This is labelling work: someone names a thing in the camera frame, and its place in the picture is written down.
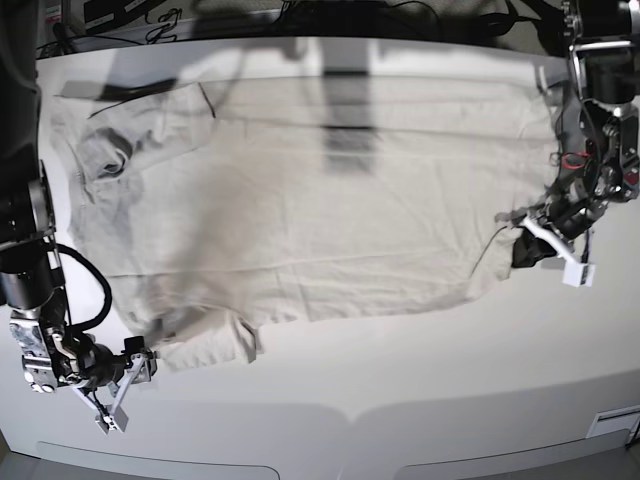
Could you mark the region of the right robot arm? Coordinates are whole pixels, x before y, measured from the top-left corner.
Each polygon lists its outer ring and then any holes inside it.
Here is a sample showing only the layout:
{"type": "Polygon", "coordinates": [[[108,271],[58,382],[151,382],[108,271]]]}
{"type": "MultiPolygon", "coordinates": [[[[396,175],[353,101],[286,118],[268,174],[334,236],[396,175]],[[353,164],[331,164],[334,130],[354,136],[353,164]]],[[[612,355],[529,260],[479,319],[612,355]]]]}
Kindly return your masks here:
{"type": "Polygon", "coordinates": [[[148,382],[157,364],[142,338],[126,339],[123,352],[114,354],[88,335],[111,309],[111,288],[87,259],[55,241],[49,183],[38,155],[37,27],[37,2],[2,2],[1,302],[11,310],[9,330],[36,392],[70,386],[89,394],[148,382]],[[90,320],[69,320],[62,255],[83,265],[103,289],[103,306],[90,320]]]}

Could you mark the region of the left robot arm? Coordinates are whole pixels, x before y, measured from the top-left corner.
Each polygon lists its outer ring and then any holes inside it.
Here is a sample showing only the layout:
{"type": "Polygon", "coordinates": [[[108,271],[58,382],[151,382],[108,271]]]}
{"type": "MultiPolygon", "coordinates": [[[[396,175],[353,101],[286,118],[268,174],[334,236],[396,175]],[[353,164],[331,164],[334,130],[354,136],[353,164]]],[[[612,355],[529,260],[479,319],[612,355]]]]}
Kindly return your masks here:
{"type": "Polygon", "coordinates": [[[578,108],[584,138],[562,150],[559,172],[544,199],[516,219],[522,234],[512,266],[531,268],[589,238],[612,203],[639,196],[639,4],[636,1],[531,1],[547,51],[565,53],[563,91],[578,108]]]}

